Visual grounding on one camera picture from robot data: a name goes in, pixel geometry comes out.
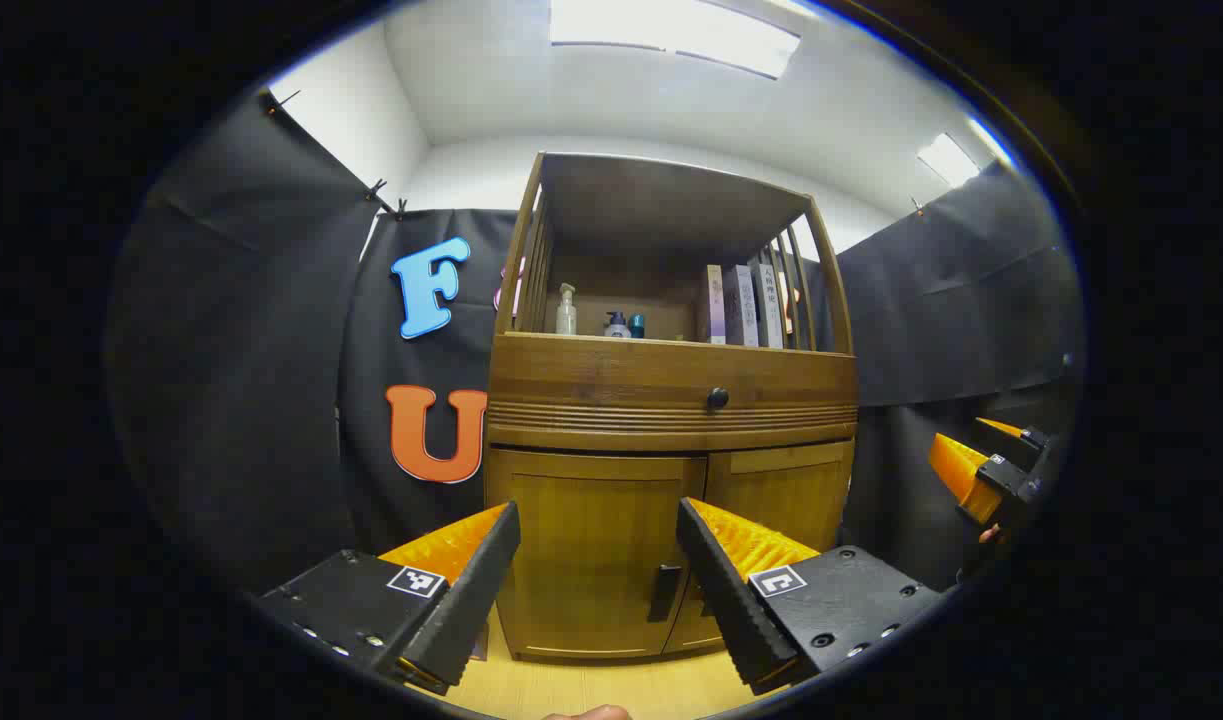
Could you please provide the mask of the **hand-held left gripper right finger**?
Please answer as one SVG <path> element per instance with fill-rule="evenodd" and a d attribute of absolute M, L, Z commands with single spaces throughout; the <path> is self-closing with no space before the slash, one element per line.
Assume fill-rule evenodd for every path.
<path fill-rule="evenodd" d="M 679 502 L 676 531 L 755 694 L 857 670 L 944 601 L 862 548 L 818 553 L 693 498 Z"/>

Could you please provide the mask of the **wooden cabinet drawer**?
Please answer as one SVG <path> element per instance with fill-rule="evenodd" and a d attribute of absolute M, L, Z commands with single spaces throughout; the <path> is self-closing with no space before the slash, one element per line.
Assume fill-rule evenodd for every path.
<path fill-rule="evenodd" d="M 490 445 L 712 452 L 848 441 L 857 424 L 852 354 L 503 332 L 489 359 Z"/>

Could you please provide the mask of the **ceiling light panel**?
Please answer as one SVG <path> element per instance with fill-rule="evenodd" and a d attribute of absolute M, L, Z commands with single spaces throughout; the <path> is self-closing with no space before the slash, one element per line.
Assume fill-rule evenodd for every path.
<path fill-rule="evenodd" d="M 963 187 L 981 172 L 980 165 L 948 133 L 936 134 L 934 141 L 916 152 L 916 158 L 953 189 Z"/>
<path fill-rule="evenodd" d="M 779 78 L 800 35 L 711 0 L 550 0 L 553 46 L 640 46 Z"/>

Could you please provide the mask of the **wooden double-door shoe cabinet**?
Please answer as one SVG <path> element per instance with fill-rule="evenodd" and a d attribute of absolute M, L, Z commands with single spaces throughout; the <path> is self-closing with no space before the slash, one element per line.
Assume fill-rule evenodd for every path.
<path fill-rule="evenodd" d="M 813 196 L 711 167 L 539 152 L 503 266 L 486 500 L 519 506 L 515 659 L 715 650 L 685 498 L 815 550 L 859 430 L 848 296 Z"/>

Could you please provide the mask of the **black door handle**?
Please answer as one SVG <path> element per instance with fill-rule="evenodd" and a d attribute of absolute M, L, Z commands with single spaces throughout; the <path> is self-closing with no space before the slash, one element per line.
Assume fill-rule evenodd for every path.
<path fill-rule="evenodd" d="M 678 587 L 682 579 L 682 566 L 679 565 L 657 566 L 646 616 L 648 623 L 663 623 L 670 619 L 671 605 L 674 605 Z"/>

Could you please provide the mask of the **pale beige book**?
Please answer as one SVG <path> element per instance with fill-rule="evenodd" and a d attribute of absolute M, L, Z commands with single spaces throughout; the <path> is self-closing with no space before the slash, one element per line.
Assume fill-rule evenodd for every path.
<path fill-rule="evenodd" d="M 704 266 L 704 288 L 700 314 L 701 339 L 711 345 L 726 343 L 726 313 L 724 297 L 724 273 L 722 266 Z"/>

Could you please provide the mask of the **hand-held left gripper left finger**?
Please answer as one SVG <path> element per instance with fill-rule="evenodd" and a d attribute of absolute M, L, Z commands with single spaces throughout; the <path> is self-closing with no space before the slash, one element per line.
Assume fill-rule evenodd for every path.
<path fill-rule="evenodd" d="M 514 501 L 382 556 L 333 553 L 259 608 L 351 666 L 446 694 L 459 685 L 521 539 Z"/>

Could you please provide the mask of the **wooden shoe cabinet door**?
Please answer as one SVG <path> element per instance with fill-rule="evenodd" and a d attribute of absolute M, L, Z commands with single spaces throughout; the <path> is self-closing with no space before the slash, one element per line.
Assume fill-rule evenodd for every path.
<path fill-rule="evenodd" d="M 648 623 L 663 551 L 651 527 L 656 491 L 701 456 L 598 456 L 493 447 L 489 505 L 519 506 L 521 539 L 497 597 L 519 659 L 585 663 L 660 655 L 671 619 Z"/>
<path fill-rule="evenodd" d="M 799 445 L 790 447 L 747 447 L 707 454 L 706 469 L 687 468 L 656 491 L 651 527 L 663 535 L 660 562 L 671 582 L 669 633 L 660 653 L 697 652 L 722 643 L 712 614 L 695 579 L 692 566 L 675 542 L 676 505 L 685 493 L 697 493 L 703 501 L 757 521 L 815 548 L 829 550 L 848 500 L 852 443 Z"/>

